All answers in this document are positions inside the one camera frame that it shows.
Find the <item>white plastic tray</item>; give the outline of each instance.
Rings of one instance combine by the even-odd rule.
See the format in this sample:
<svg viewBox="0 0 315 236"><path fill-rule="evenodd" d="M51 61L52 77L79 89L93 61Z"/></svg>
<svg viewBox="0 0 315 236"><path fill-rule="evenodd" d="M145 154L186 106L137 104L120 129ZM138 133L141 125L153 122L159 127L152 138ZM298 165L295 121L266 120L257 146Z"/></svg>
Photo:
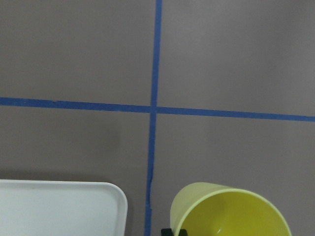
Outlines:
<svg viewBox="0 0 315 236"><path fill-rule="evenodd" d="M0 180L0 236L123 236L126 216L110 183Z"/></svg>

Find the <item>yellow cup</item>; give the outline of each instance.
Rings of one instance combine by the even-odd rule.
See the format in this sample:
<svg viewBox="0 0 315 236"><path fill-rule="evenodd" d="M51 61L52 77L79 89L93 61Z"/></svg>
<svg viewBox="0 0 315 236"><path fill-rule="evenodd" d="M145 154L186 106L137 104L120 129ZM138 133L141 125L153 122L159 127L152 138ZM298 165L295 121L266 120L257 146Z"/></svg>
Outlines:
<svg viewBox="0 0 315 236"><path fill-rule="evenodd" d="M213 183L183 188L171 207L174 236L291 236L284 217L262 196Z"/></svg>

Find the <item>blue tape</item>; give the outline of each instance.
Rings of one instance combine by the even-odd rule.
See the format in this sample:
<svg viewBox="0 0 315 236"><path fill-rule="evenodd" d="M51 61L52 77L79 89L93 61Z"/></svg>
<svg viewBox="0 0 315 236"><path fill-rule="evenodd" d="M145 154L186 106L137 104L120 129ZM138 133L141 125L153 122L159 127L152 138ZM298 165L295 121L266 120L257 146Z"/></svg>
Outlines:
<svg viewBox="0 0 315 236"><path fill-rule="evenodd" d="M149 150L148 150L148 170L147 170L147 193L145 208L144 236L151 234L151 186L154 169L154 153L157 124L157 102L158 102L158 68L161 38L161 20L162 20L162 0L156 0L155 13L155 31L153 47L153 66L152 66L152 84L151 84L151 106L150 106L150 131L149 131Z"/></svg>
<svg viewBox="0 0 315 236"><path fill-rule="evenodd" d="M203 109L190 109L190 108L157 107L157 113L173 114L173 115L190 115L190 116L277 119L277 120L296 120L296 121L315 122L315 117L308 117L308 116L255 113L255 112L203 110Z"/></svg>
<svg viewBox="0 0 315 236"><path fill-rule="evenodd" d="M91 103L91 102L51 101L51 100L9 98L9 97L0 97L0 105L18 106L18 107L94 110L94 111L115 111L115 112L137 112L137 113L150 112L149 106Z"/></svg>

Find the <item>black object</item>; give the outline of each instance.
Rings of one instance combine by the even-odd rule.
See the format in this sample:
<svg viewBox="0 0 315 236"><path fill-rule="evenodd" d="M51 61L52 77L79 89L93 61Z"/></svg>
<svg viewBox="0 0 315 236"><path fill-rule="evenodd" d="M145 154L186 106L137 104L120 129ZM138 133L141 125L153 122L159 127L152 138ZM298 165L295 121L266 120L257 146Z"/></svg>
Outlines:
<svg viewBox="0 0 315 236"><path fill-rule="evenodd" d="M174 236L172 229L161 229L161 236ZM178 236L188 236L187 230L181 229Z"/></svg>
<svg viewBox="0 0 315 236"><path fill-rule="evenodd" d="M172 229L161 229L161 236L174 236Z"/></svg>

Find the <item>painter's tape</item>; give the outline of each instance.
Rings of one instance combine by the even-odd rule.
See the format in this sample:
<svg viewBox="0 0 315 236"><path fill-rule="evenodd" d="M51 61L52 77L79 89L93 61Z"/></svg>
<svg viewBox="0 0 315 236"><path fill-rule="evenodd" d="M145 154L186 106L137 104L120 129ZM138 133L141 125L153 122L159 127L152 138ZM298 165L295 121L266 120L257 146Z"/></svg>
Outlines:
<svg viewBox="0 0 315 236"><path fill-rule="evenodd" d="M94 111L115 111L115 112L137 112L149 113L149 106L122 105L109 103L91 103L91 102L70 102L53 101L40 99L24 99L0 97L0 105L17 107L41 107L41 108L59 108L59 109L77 109Z"/></svg>
<svg viewBox="0 0 315 236"><path fill-rule="evenodd" d="M159 53L160 53L160 38L161 38L161 20L162 20L162 0L156 0L144 236L150 236L151 234L152 208L151 208L150 197L151 197L151 186L152 186L152 179L153 179L154 153L155 153L155 142L156 142L157 103L158 103L158 69L159 69Z"/></svg>
<svg viewBox="0 0 315 236"><path fill-rule="evenodd" d="M296 121L310 121L310 122L315 121L315 117L309 117L309 116L255 113L255 112L234 112L234 111L220 111L220 110L203 110L203 109L190 109L190 108L172 108L172 107L157 107L157 113L173 114L173 115L189 115L189 116L208 116L208 117L277 119L277 120L296 120Z"/></svg>

